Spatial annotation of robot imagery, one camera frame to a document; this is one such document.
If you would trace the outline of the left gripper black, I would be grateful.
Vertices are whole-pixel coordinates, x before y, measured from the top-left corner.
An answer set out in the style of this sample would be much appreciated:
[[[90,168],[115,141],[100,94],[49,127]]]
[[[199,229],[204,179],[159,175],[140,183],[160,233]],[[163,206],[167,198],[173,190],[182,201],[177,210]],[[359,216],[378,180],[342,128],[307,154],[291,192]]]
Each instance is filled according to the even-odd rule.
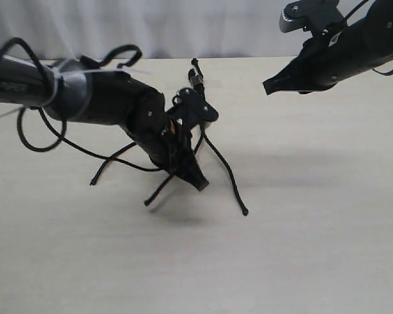
[[[124,131],[158,168],[199,192],[208,186],[191,146],[191,131],[164,111],[134,111],[124,118]]]

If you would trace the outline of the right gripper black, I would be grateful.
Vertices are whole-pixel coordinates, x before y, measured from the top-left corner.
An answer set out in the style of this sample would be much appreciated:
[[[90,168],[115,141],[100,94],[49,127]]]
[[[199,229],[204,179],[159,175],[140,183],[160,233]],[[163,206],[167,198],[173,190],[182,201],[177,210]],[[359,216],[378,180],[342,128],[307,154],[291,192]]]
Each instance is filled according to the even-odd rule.
[[[371,69],[373,49],[361,29],[346,29],[321,50],[306,48],[275,76],[263,82],[267,95],[275,92],[309,94],[329,90],[337,83]]]

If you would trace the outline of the right robot arm black grey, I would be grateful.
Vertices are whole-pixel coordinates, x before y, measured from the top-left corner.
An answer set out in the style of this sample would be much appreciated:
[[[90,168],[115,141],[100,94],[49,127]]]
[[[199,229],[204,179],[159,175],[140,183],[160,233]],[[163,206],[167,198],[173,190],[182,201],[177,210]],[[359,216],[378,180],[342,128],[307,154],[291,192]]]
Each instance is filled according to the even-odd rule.
[[[295,1],[280,15],[283,33],[311,32],[300,53],[275,76],[263,82],[266,94],[309,94],[374,71],[393,61],[393,1],[374,1],[367,14],[348,24],[338,1]]]

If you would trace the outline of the left robot arm black grey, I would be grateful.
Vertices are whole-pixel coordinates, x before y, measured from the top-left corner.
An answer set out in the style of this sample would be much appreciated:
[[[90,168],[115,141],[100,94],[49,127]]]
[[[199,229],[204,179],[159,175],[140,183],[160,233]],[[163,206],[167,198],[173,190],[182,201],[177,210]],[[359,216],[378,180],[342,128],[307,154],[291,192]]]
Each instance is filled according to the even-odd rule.
[[[153,164],[201,191],[208,185],[191,134],[165,111],[165,96],[122,70],[58,60],[41,70],[10,56],[0,59],[0,103],[42,108],[66,122],[118,126]]]

